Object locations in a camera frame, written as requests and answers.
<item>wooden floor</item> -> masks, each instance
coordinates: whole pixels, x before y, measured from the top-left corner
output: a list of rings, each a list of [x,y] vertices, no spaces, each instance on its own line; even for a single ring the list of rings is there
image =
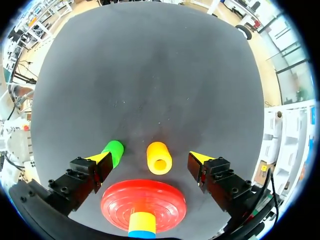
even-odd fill
[[[201,2],[206,5],[211,4],[211,0],[202,0]],[[191,3],[185,3],[185,6],[197,9],[204,13],[206,13],[208,10],[207,8],[194,5]],[[20,65],[19,69],[17,69],[17,72],[20,72],[21,74],[30,78],[36,78],[35,76],[39,75],[42,63],[45,60],[46,54],[52,42],[54,41],[55,36],[57,36],[57,34],[61,30],[61,28],[64,26],[64,24],[75,15],[78,15],[80,13],[83,13],[85,11],[88,11],[90,9],[97,8],[97,7],[99,7],[99,5],[95,0],[83,1],[79,4],[74,5],[72,7],[73,11],[67,14],[66,16],[62,17],[59,20],[59,22],[55,24],[54,28],[51,30],[51,32],[53,32],[53,38],[51,40],[48,40],[43,43],[39,43],[30,51],[23,52],[20,58],[20,61],[32,62],[32,64],[28,66],[28,69],[30,71],[27,71],[26,67],[23,67]],[[218,8],[214,12],[214,14],[216,14],[219,19],[233,26],[239,24],[240,22],[239,17],[234,13],[232,13],[229,9],[227,9],[222,3],[219,3]],[[268,105],[272,105],[272,106],[281,105],[281,95],[280,95],[278,79],[274,70],[274,66],[272,65],[271,61],[267,61],[267,59],[270,58],[270,55],[262,37],[255,32],[252,34],[252,39],[249,40],[248,42],[252,49],[252,52],[260,73],[264,101],[265,103],[267,103],[265,106],[267,107]]]

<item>yellow cylinder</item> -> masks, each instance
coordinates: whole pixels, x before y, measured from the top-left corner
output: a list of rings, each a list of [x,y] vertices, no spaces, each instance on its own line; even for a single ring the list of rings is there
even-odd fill
[[[146,160],[149,170],[155,175],[166,174],[172,167],[172,157],[168,148],[159,141],[155,141],[148,146]]]
[[[128,232],[146,231],[156,233],[156,216],[149,212],[135,212],[130,215]]]

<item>black mat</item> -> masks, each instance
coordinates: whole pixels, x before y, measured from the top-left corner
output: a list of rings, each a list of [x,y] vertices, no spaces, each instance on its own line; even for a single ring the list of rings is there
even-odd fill
[[[158,237],[205,240],[229,219],[187,170],[189,151],[224,156],[251,179],[263,135],[263,92],[247,40],[233,26],[186,6],[112,4],[71,18],[47,53],[33,101],[31,134],[43,185],[69,161],[116,139],[122,162],[70,218],[126,236],[102,215],[113,183],[159,180],[180,189],[188,212]],[[147,146],[162,141],[171,171],[149,172]]]

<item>red disc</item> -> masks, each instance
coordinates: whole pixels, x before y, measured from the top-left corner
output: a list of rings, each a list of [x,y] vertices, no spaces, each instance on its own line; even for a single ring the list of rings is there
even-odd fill
[[[101,200],[104,217],[114,226],[128,231],[133,212],[155,215],[156,232],[168,231],[185,217],[184,195],[173,186],[159,181],[134,179],[118,182],[105,190]]]

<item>yellow ring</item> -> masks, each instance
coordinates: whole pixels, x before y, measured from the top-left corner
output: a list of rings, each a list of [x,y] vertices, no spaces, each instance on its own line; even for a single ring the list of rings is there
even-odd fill
[[[151,143],[146,150],[147,165],[155,175],[163,175],[172,168],[172,157],[167,146],[159,141]]]

